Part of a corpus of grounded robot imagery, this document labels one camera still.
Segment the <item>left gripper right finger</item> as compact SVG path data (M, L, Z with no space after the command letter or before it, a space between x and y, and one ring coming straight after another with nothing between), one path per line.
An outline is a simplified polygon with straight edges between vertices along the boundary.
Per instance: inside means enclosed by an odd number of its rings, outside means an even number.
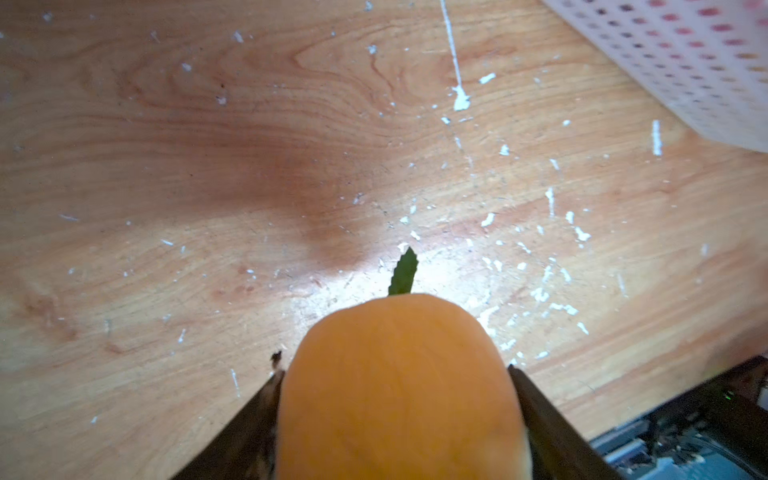
M533 459L534 479L616 479L622 476L581 437L521 369L508 366Z

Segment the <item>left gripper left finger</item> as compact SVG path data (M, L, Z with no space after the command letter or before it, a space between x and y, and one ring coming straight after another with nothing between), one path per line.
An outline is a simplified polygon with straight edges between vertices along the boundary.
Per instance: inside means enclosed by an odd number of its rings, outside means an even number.
M270 358L272 376L176 479L273 479L277 414L285 369L282 352Z

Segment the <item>yellow peach red spot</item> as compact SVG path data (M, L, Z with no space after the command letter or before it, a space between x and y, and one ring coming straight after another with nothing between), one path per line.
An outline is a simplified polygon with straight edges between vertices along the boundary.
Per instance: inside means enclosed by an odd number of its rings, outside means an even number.
M528 479L527 430L497 347L460 306L412 292L407 250L383 298L332 313L281 384L280 479Z

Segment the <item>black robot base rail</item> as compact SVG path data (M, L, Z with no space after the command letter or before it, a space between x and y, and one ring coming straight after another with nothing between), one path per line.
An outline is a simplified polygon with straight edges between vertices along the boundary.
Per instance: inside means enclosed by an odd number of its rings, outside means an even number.
M765 479L767 357L754 357L590 445L624 479Z

